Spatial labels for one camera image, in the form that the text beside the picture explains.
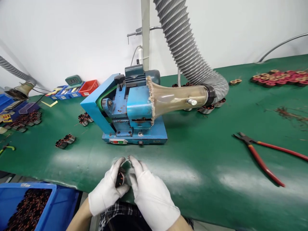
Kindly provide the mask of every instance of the yellow tag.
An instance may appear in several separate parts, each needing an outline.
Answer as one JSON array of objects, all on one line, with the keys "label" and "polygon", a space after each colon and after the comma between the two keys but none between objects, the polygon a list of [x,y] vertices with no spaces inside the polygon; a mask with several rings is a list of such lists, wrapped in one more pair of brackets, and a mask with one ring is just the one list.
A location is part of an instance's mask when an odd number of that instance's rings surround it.
[{"label": "yellow tag", "polygon": [[58,103],[58,101],[55,101],[53,104],[48,104],[48,103],[45,103],[45,102],[43,102],[43,101],[41,101],[43,104],[46,104],[47,106],[49,106],[49,107],[52,107],[52,106],[54,106],[55,104],[57,104]]},{"label": "yellow tag", "polygon": [[2,118],[2,121],[4,123],[13,122],[13,120],[11,119],[11,115],[10,114],[2,114],[1,118]]}]

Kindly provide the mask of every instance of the red-handled pliers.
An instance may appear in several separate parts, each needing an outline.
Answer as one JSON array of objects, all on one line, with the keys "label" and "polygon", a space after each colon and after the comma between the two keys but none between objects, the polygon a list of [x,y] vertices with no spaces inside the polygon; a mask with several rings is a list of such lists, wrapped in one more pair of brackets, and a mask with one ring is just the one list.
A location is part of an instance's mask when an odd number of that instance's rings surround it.
[{"label": "red-handled pliers", "polygon": [[239,132],[239,135],[235,135],[233,134],[233,136],[235,136],[236,138],[244,141],[245,144],[247,144],[249,150],[251,151],[251,153],[253,154],[253,157],[256,159],[257,163],[259,164],[259,166],[263,169],[263,171],[273,180],[275,181],[278,185],[282,186],[282,187],[285,187],[285,184],[282,183],[268,168],[267,166],[265,165],[265,163],[263,162],[263,160],[261,159],[261,157],[259,156],[259,154],[257,153],[257,151],[254,149],[254,147],[252,146],[251,143],[256,143],[256,144],[260,144],[260,145],[263,145],[265,147],[269,147],[269,148],[272,148],[272,149],[276,149],[276,150],[279,150],[279,151],[283,151],[283,152],[286,152],[286,153],[289,153],[291,155],[294,155],[294,156],[297,156],[303,160],[306,160],[308,161],[308,157],[307,156],[304,156],[303,154],[300,154],[298,152],[294,152],[294,151],[291,151],[289,149],[285,149],[285,148],[281,148],[281,147],[278,147],[278,146],[275,146],[275,145],[271,145],[271,144],[267,144],[267,143],[263,143],[261,141],[255,141],[253,140],[252,138],[246,136],[244,133],[241,133]]}]

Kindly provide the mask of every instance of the green clock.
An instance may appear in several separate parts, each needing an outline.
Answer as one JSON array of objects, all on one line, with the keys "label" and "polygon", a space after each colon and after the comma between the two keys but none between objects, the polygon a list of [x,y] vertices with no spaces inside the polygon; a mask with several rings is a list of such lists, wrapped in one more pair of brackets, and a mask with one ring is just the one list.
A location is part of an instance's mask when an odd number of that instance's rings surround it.
[{"label": "green clock", "polygon": [[84,83],[84,81],[81,80],[79,75],[73,75],[73,76],[67,77],[65,81],[68,84],[67,89],[80,87]]}]

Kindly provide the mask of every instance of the green workbench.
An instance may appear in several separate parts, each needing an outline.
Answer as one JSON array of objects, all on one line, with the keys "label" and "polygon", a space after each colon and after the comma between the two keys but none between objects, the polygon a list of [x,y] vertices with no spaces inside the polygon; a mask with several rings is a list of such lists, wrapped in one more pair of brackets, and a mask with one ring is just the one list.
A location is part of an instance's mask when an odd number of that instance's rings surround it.
[{"label": "green workbench", "polygon": [[[278,187],[244,143],[231,136],[244,132],[307,155],[308,122],[284,118],[275,110],[283,106],[307,117],[308,87],[267,89],[249,81],[272,69],[306,68],[308,55],[218,68],[228,81],[241,78],[242,83],[231,86],[225,105],[207,116],[196,110],[163,115],[168,134],[164,145],[106,144],[95,122],[86,127],[78,123],[84,98],[59,101],[52,108],[40,103],[41,124],[2,139],[1,145],[9,142],[16,151],[1,154],[0,170],[90,192],[115,160],[133,155],[165,182],[186,217],[240,230],[308,230],[308,163],[255,145],[269,169],[286,184]],[[161,79],[163,86],[174,83],[175,75]],[[42,100],[52,103],[46,97]],[[69,133],[76,142],[65,150],[56,148],[55,142]],[[124,168],[132,171],[127,162]],[[133,203],[132,190],[122,200]]]}]

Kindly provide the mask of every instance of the gloved hand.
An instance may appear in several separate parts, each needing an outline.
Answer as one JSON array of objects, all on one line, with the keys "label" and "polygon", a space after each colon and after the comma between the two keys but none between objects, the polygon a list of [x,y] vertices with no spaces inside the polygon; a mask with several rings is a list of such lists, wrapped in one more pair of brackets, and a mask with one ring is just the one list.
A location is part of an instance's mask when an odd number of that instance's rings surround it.
[{"label": "gloved hand", "polygon": [[164,182],[153,175],[145,163],[133,156],[128,160],[135,169],[135,175],[129,178],[135,197],[135,203],[152,231],[166,231],[181,215],[170,197]]},{"label": "gloved hand", "polygon": [[124,157],[118,159],[116,163],[111,166],[110,170],[105,173],[105,177],[99,182],[95,189],[89,193],[90,212],[93,216],[109,209],[129,190],[127,184],[123,184],[117,188],[115,185],[119,167],[124,161]]}]

